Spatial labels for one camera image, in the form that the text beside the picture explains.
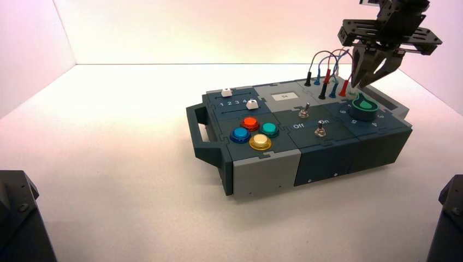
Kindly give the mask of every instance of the small display screen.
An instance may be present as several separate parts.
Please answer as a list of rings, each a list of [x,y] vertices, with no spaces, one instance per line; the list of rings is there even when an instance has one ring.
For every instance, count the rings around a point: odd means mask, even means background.
[[[298,98],[298,95],[294,92],[289,92],[289,93],[273,94],[272,97],[274,98],[275,101],[281,101],[281,100]]]

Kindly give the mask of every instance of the handle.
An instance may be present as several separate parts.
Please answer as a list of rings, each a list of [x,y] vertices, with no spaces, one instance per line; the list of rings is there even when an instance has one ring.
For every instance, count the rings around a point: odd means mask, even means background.
[[[225,145],[220,142],[204,142],[198,124],[209,124],[207,108],[203,104],[193,105],[187,108],[187,119],[191,141],[193,142],[194,155],[218,168],[223,165],[223,153]]]

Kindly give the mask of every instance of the teal button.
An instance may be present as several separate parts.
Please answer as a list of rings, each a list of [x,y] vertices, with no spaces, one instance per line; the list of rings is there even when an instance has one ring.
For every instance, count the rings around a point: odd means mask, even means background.
[[[273,123],[264,123],[260,127],[260,132],[267,135],[270,138],[278,136],[278,128]]]

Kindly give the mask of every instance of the red button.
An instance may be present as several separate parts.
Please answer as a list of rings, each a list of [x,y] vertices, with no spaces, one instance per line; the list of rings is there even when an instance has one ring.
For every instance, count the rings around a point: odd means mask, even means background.
[[[259,129],[259,122],[254,117],[246,117],[241,121],[241,126],[249,131],[256,131]]]

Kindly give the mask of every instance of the robotic arm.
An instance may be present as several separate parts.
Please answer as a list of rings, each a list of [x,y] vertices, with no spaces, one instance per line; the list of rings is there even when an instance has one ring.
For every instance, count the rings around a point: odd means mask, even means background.
[[[360,4],[379,4],[379,13],[377,20],[344,20],[338,33],[343,46],[354,46],[353,87],[363,88],[396,71],[406,52],[430,55],[442,44],[431,30],[419,27],[428,0],[361,0]]]

